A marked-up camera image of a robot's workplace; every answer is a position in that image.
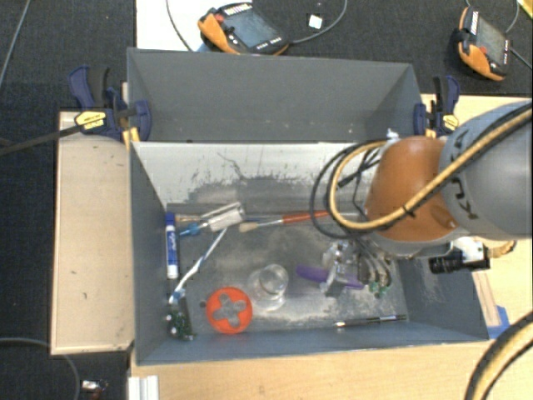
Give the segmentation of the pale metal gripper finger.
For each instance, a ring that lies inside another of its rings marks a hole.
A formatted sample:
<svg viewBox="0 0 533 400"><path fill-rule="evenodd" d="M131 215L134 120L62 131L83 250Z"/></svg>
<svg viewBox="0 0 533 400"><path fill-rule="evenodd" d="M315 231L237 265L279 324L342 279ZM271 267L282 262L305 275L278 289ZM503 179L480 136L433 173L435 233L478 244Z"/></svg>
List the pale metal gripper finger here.
<svg viewBox="0 0 533 400"><path fill-rule="evenodd" d="M322 293L328 298L338 298L353 280L353 273L342 267L332 267L326 281L322 284Z"/></svg>
<svg viewBox="0 0 533 400"><path fill-rule="evenodd" d="M321 264L330 268L334 263L350 265L354 262L354 245L350 241L335 241L322 254Z"/></svg>

